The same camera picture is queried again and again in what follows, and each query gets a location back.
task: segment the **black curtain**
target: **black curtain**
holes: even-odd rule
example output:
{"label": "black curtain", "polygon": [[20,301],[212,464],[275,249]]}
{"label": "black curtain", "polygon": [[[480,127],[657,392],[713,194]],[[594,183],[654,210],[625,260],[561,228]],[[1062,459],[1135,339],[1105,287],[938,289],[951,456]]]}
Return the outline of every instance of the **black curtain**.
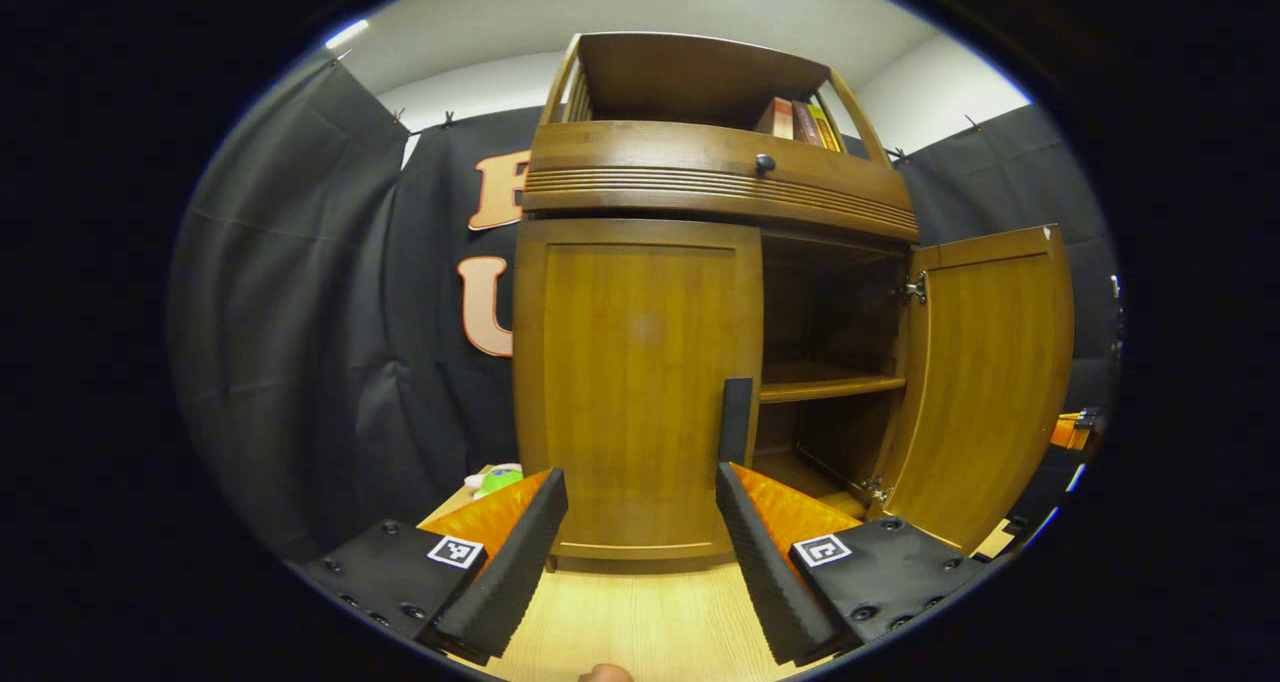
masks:
{"label": "black curtain", "polygon": [[[276,554],[416,522],[480,464],[517,462],[511,360],[467,339],[457,266],[507,262],[494,319],[511,330],[516,225],[467,221],[476,164],[527,150],[539,113],[421,131],[402,171],[408,132],[317,52],[210,163],[174,255],[170,357],[195,444]],[[982,127],[897,163],[924,244],[1060,223],[1076,299],[1066,408],[1102,404],[1115,262],[1089,187],[1039,109]]]}

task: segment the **wooden floor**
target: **wooden floor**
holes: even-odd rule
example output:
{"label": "wooden floor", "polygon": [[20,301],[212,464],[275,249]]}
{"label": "wooden floor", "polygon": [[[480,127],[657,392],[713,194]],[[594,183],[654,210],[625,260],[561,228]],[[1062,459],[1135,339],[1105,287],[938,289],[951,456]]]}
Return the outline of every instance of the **wooden floor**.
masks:
{"label": "wooden floor", "polygon": [[[790,453],[764,456],[754,467],[861,517],[858,500]],[[467,500],[465,494],[454,495],[431,518]],[[599,663],[618,664],[643,682],[767,682],[797,669],[773,663],[732,557],[644,562],[561,558],[557,572],[543,572],[506,654],[476,669],[521,682],[564,682]]]}

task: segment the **wooden shelf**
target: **wooden shelf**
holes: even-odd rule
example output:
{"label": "wooden shelf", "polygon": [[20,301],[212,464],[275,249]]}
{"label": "wooden shelf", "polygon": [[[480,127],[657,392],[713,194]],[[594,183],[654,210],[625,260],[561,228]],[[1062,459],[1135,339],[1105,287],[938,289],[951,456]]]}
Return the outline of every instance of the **wooden shelf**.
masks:
{"label": "wooden shelf", "polygon": [[760,404],[844,398],[906,386],[904,377],[867,375],[854,369],[838,369],[827,363],[772,363],[764,367],[763,376]]}

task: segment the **cabinet door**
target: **cabinet door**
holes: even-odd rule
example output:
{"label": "cabinet door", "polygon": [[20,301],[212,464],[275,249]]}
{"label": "cabinet door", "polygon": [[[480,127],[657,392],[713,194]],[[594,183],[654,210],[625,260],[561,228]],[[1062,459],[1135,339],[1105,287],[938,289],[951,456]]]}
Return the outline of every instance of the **cabinet door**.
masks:
{"label": "cabinet door", "polygon": [[707,221],[522,221],[516,430],[526,470],[564,470],[571,557],[730,549],[716,508],[724,377],[763,344],[760,234]]}
{"label": "cabinet door", "polygon": [[1066,250],[1057,226],[1034,226],[916,250],[919,271],[883,513],[969,554],[1036,472],[1066,395]]}

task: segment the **ceiling light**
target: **ceiling light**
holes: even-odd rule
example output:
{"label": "ceiling light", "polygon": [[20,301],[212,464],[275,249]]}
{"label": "ceiling light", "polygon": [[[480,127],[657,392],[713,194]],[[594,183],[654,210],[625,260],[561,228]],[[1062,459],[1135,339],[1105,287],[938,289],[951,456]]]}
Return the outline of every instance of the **ceiling light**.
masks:
{"label": "ceiling light", "polygon": [[355,26],[349,26],[347,27],[347,29],[338,32],[338,35],[333,35],[332,38],[329,38],[329,41],[326,41],[324,45],[325,47],[329,49],[338,47],[339,44],[343,44],[344,41],[353,38],[353,36],[360,35],[360,32],[365,31],[367,26],[369,20],[358,20],[355,23]]}

